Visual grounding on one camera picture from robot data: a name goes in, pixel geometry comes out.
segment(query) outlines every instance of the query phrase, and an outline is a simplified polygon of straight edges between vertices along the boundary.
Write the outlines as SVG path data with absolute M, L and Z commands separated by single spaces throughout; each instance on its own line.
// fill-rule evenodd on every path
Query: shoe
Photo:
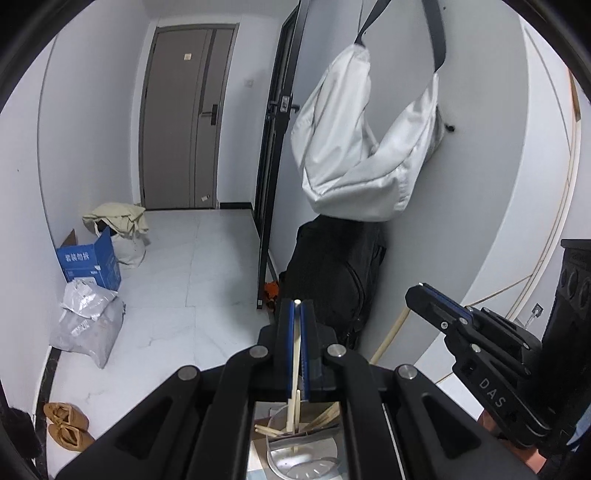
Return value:
M 88 418 L 74 405 L 53 402 L 43 405 L 43 413 L 56 425 L 68 425 L 84 432 L 88 430 Z
M 88 432 L 83 432 L 69 425 L 51 424 L 48 427 L 49 435 L 60 447 L 72 452 L 84 452 L 94 443 L 94 438 Z

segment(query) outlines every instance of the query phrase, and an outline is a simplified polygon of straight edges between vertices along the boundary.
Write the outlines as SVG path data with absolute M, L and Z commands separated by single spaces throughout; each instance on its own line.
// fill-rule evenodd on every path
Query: black bag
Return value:
M 320 215 L 298 229 L 294 253 L 280 275 L 280 298 L 312 300 L 318 322 L 354 349 L 369 319 L 385 254 L 382 223 Z

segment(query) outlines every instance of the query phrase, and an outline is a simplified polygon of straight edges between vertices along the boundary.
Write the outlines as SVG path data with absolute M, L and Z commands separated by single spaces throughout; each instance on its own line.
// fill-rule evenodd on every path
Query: tiled floor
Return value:
M 248 210 L 147 212 L 144 262 L 123 270 L 127 310 L 100 370 L 62 353 L 51 401 L 77 405 L 102 435 L 182 365 L 207 369 L 256 343 L 268 313 L 256 310 L 258 236 Z M 47 439 L 54 476 L 75 453 Z

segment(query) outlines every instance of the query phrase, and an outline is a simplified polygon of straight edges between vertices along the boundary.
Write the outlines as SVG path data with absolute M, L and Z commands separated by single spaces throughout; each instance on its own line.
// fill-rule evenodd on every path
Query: cardboard box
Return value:
M 113 252 L 109 228 L 93 244 L 60 247 L 56 253 L 67 281 L 92 277 L 100 287 L 119 289 L 121 273 Z

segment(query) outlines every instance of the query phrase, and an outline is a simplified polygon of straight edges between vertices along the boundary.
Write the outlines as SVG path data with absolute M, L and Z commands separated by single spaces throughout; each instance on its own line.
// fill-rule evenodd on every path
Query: wooden stick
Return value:
M 390 344 L 392 344 L 394 337 L 396 337 L 396 335 L 398 334 L 398 332 L 402 328 L 402 325 L 404 324 L 404 322 L 408 318 L 410 311 L 411 310 L 405 305 L 404 308 L 402 309 L 402 312 L 400 313 L 400 315 L 398 316 L 398 318 L 394 322 L 394 325 L 392 325 L 392 328 L 390 329 L 390 331 L 386 335 L 386 338 L 381 343 L 381 345 L 378 347 L 378 349 L 375 351 L 372 358 L 369 360 L 370 365 L 375 365 L 376 363 L 378 363 L 379 359 L 382 358 L 382 355 L 388 349 Z M 318 415 L 314 420 L 312 420 L 308 425 L 306 425 L 306 428 L 304 429 L 304 431 L 307 432 L 308 430 L 316 428 L 316 427 L 324 427 L 324 426 L 328 425 L 331 421 L 333 421 L 335 418 L 337 418 L 339 415 L 340 415 L 339 404 L 337 402 L 335 402 L 329 408 L 327 408 L 324 412 L 322 412 L 320 415 Z
M 312 420 L 306 427 L 304 428 L 305 432 L 308 432 L 311 429 L 315 429 L 318 425 L 330 423 L 340 414 L 340 405 L 338 402 L 334 402 L 330 407 L 328 407 L 324 412 L 318 415 L 314 420 Z
M 404 324 L 404 321 L 408 318 L 409 314 L 410 314 L 410 309 L 405 305 L 404 308 L 402 309 L 402 312 L 400 313 L 400 315 L 396 319 L 396 322 L 394 322 L 394 325 L 392 325 L 392 328 L 390 329 L 390 331 L 386 335 L 386 338 L 384 339 L 382 344 L 378 347 L 378 349 L 375 351 L 373 357 L 369 360 L 369 363 L 371 365 L 375 365 L 376 363 L 378 363 L 379 359 L 382 358 L 382 355 L 388 349 L 388 347 L 390 346 L 390 344 L 394 340 L 394 337 L 396 337 L 396 334 L 398 333 L 398 331 L 400 330 L 400 328 Z
M 255 425 L 255 432 L 260 433 L 261 435 L 266 435 L 271 438 L 277 438 L 285 435 L 284 432 L 272 429 L 270 427 L 265 427 L 264 425 Z
M 300 431 L 300 406 L 301 406 L 301 390 L 295 392 L 295 414 L 294 414 L 294 432 Z
M 294 300 L 295 307 L 300 307 L 300 301 Z M 287 402 L 287 424 L 285 430 L 287 433 L 294 433 L 294 420 L 296 417 L 296 392 L 297 381 L 300 375 L 300 349 L 301 349 L 301 332 L 299 315 L 294 319 L 294 349 L 291 364 L 291 398 Z

